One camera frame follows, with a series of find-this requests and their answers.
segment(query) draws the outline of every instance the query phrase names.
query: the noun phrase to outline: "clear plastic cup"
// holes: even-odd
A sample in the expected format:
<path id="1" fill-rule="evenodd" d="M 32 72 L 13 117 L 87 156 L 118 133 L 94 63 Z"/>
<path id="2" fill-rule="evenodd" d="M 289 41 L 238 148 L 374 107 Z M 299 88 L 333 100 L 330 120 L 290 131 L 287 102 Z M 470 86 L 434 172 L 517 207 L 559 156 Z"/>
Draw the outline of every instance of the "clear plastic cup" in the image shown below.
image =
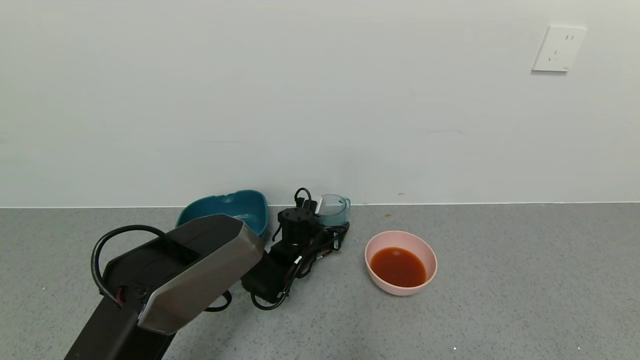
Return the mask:
<path id="1" fill-rule="evenodd" d="M 340 226 L 347 222 L 351 201 L 333 193 L 322 195 L 317 215 L 324 226 Z"/>

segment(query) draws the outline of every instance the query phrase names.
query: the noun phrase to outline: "speckled floor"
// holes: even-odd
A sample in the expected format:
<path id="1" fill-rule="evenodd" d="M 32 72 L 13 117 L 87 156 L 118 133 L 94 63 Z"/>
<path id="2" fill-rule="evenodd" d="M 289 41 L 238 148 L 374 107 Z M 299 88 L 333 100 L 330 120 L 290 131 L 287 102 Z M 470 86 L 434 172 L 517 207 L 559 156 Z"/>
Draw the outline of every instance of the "speckled floor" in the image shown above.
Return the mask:
<path id="1" fill-rule="evenodd" d="M 172 228 L 180 209 L 0 210 L 0 359 L 62 359 L 99 302 L 91 249 L 125 224 Z M 342 251 L 274 311 L 236 284 L 222 313 L 181 330 L 165 359 L 638 359 L 640 204 L 359 206 Z M 369 279 L 378 232 L 438 256 L 420 294 Z M 113 240 L 105 258 L 149 239 Z"/>

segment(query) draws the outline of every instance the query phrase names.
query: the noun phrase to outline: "wall socket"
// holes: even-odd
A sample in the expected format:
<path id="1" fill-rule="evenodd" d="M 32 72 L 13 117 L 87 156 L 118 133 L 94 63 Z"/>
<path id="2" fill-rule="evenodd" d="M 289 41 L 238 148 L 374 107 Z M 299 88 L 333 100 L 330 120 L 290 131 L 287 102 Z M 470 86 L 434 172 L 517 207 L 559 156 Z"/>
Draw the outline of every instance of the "wall socket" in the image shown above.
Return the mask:
<path id="1" fill-rule="evenodd" d="M 569 71 L 586 34 L 586 28 L 549 26 L 533 71 Z"/>

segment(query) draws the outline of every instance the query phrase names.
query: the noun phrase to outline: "teal bowl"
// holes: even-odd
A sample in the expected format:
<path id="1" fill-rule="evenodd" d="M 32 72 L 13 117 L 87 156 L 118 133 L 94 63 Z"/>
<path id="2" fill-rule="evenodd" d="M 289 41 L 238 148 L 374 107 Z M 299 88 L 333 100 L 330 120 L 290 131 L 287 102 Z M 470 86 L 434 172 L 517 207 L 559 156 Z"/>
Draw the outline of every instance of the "teal bowl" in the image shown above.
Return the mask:
<path id="1" fill-rule="evenodd" d="M 261 192 L 240 190 L 227 195 L 203 197 L 182 210 L 175 226 L 208 215 L 225 214 L 240 219 L 262 239 L 267 236 L 269 209 Z"/>

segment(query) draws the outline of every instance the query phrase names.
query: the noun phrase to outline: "black cable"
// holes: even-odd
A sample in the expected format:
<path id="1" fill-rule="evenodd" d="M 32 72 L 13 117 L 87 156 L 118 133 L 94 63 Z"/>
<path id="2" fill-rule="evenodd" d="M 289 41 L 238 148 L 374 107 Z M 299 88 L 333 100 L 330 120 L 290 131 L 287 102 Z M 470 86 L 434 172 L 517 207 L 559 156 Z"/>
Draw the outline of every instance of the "black cable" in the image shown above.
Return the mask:
<path id="1" fill-rule="evenodd" d="M 280 232 L 281 229 L 282 229 L 282 224 L 280 224 L 278 226 L 278 230 L 276 230 L 276 232 L 273 233 L 273 236 L 271 237 L 271 241 L 276 242 L 276 235 L 278 235 L 278 233 Z"/>
<path id="2" fill-rule="evenodd" d="M 349 223 L 347 222 L 346 224 L 347 225 L 328 226 L 328 227 L 324 227 L 323 229 L 335 231 L 336 233 L 340 233 L 340 234 L 344 234 L 344 233 L 347 232 L 347 230 L 349 230 Z"/>
<path id="3" fill-rule="evenodd" d="M 273 310 L 276 307 L 282 305 L 282 303 L 284 302 L 284 299 L 289 296 L 289 290 L 291 289 L 291 285 L 293 285 L 293 279 L 296 278 L 296 273 L 298 272 L 298 270 L 300 270 L 300 266 L 302 264 L 302 259 L 299 258 L 300 260 L 298 261 L 298 263 L 296 263 L 295 268 L 293 270 L 293 274 L 291 274 L 289 280 L 287 281 L 287 284 L 284 286 L 284 289 L 282 290 L 282 295 L 280 296 L 280 298 L 278 299 L 278 302 L 276 302 L 273 305 L 269 305 L 269 306 L 265 306 L 262 304 L 259 304 L 258 301 L 255 298 L 255 294 L 251 293 L 251 302 L 253 302 L 253 305 L 255 307 L 257 307 L 260 310 Z"/>
<path id="4" fill-rule="evenodd" d="M 208 313 L 217 313 L 218 311 L 222 311 L 222 310 L 228 308 L 229 304 L 231 304 L 231 299 L 232 299 L 231 293 L 227 290 L 224 293 L 222 293 L 222 296 L 225 297 L 225 300 L 227 301 L 226 304 L 224 304 L 222 306 L 216 306 L 216 307 L 210 306 L 210 307 L 204 309 L 204 311 L 206 311 Z"/>
<path id="5" fill-rule="evenodd" d="M 305 268 L 307 269 L 307 271 L 305 271 L 305 272 L 301 272 L 301 273 L 298 275 L 298 278 L 299 278 L 299 279 L 302 279 L 303 277 L 307 276 L 307 275 L 311 272 L 311 268 L 314 266 L 314 263 L 316 262 L 316 260 L 317 260 L 317 255 L 316 255 L 316 256 L 314 256 L 314 257 L 312 257 L 310 261 L 307 261 L 307 263 L 308 263 L 308 267 L 307 267 L 307 266 L 305 266 Z"/>
<path id="6" fill-rule="evenodd" d="M 93 252 L 91 254 L 91 276 L 93 277 L 93 281 L 95 282 L 95 285 L 98 287 L 98 290 L 100 290 L 100 293 L 108 297 L 109 299 L 111 299 L 114 303 L 116 303 L 116 305 L 118 305 L 118 307 L 121 307 L 122 303 L 118 300 L 118 297 L 114 295 L 113 291 L 107 288 L 107 285 L 104 282 L 104 279 L 102 278 L 102 274 L 100 273 L 100 264 L 99 264 L 100 253 L 102 252 L 102 247 L 109 239 L 111 239 L 116 235 L 126 233 L 128 231 L 146 231 L 146 232 L 157 235 L 159 238 L 164 239 L 168 243 L 172 242 L 172 240 L 162 230 L 156 229 L 155 227 L 147 226 L 147 225 L 123 226 L 123 227 L 119 227 L 118 229 L 111 230 L 105 235 L 102 235 L 100 240 L 98 240 L 98 242 L 95 244 L 93 248 Z"/>
<path id="7" fill-rule="evenodd" d="M 300 191 L 307 193 L 307 197 L 309 198 L 309 204 L 307 205 L 307 209 L 311 209 L 311 193 L 309 192 L 309 190 L 307 190 L 307 188 L 300 188 L 295 194 L 293 194 L 293 203 L 294 204 L 296 203 L 296 199 L 298 198 L 298 194 L 300 193 Z M 303 201 L 300 207 L 304 208 L 304 204 L 305 202 Z"/>

